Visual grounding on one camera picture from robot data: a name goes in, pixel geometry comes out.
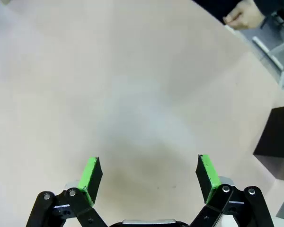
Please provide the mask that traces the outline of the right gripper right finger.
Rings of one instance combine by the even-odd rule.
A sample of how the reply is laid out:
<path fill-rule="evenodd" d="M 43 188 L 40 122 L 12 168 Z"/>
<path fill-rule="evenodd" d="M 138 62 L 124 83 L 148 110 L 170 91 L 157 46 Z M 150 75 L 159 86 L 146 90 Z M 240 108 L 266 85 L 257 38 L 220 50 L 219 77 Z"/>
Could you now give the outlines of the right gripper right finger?
<path fill-rule="evenodd" d="M 199 155 L 195 171 L 205 206 L 191 227 L 214 227 L 223 215 L 230 215 L 239 227 L 273 227 L 262 191 L 256 186 L 243 191 L 222 183 L 208 155 Z"/>

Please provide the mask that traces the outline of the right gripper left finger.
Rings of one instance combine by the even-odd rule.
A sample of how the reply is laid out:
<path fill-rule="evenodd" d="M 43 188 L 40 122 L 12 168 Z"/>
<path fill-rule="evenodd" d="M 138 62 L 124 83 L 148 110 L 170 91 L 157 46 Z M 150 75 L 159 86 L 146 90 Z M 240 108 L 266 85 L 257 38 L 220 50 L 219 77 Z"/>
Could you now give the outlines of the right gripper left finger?
<path fill-rule="evenodd" d="M 106 227 L 93 208 L 102 178 L 98 157 L 91 157 L 79 182 L 60 194 L 40 192 L 29 215 L 27 227 L 62 227 L 67 219 L 76 218 L 82 227 Z"/>

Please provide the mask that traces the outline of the person's left hand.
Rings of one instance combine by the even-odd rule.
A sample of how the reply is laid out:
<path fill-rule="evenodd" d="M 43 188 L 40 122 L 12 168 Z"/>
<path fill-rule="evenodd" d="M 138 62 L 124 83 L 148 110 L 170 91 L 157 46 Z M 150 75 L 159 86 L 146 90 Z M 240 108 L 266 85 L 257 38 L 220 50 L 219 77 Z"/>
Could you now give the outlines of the person's left hand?
<path fill-rule="evenodd" d="M 247 30 L 258 27 L 264 19 L 257 6 L 240 2 L 223 21 L 234 30 Z"/>

